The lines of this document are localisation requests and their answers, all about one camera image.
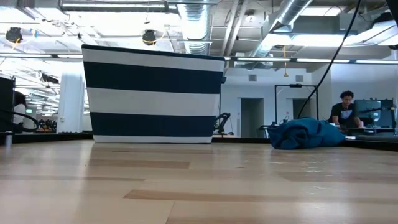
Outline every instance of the black t-shirt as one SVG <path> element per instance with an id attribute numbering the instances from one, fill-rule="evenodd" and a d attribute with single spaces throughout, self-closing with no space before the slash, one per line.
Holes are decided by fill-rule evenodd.
<path id="1" fill-rule="evenodd" d="M 338 116 L 338 122 L 347 128 L 357 128 L 354 117 L 356 116 L 354 104 L 350 104 L 348 108 L 343 107 L 343 104 L 338 103 L 331 108 L 330 122 L 333 122 L 332 117 Z"/>

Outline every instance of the vent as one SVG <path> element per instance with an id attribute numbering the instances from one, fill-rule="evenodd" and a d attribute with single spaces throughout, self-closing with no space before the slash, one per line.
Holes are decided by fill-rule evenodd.
<path id="1" fill-rule="evenodd" d="M 296 75 L 296 82 L 304 82 L 304 76 L 303 75 Z"/>
<path id="2" fill-rule="evenodd" d="M 250 82 L 256 82 L 257 81 L 257 75 L 249 75 L 249 81 Z"/>

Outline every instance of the person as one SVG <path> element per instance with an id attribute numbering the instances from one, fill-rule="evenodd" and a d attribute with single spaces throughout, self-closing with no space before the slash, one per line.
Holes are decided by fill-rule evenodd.
<path id="1" fill-rule="evenodd" d="M 26 97 L 22 93 L 15 91 L 14 94 L 14 112 L 21 113 L 21 114 L 26 114 Z M 14 115 L 14 124 L 17 124 L 19 126 L 24 125 L 24 117 L 21 115 Z M 21 133 L 21 130 L 15 130 L 16 133 Z"/>
<path id="2" fill-rule="evenodd" d="M 362 122 L 356 116 L 354 104 L 351 103 L 354 93 L 349 90 L 344 91 L 340 98 L 341 103 L 337 103 L 331 108 L 329 122 L 344 128 L 362 128 Z"/>

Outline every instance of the man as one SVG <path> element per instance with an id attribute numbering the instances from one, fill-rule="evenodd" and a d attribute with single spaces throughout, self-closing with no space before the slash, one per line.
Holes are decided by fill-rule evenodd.
<path id="1" fill-rule="evenodd" d="M 362 122 L 356 116 L 354 104 L 351 103 L 354 93 L 352 91 L 344 91 L 340 98 L 342 102 L 331 108 L 329 122 L 345 128 L 362 128 Z"/>

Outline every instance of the wooden floor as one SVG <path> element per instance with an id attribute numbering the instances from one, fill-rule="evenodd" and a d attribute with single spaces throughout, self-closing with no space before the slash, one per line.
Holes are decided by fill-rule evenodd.
<path id="1" fill-rule="evenodd" d="M 0 147 L 10 224 L 398 223 L 398 153 L 263 144 Z"/>

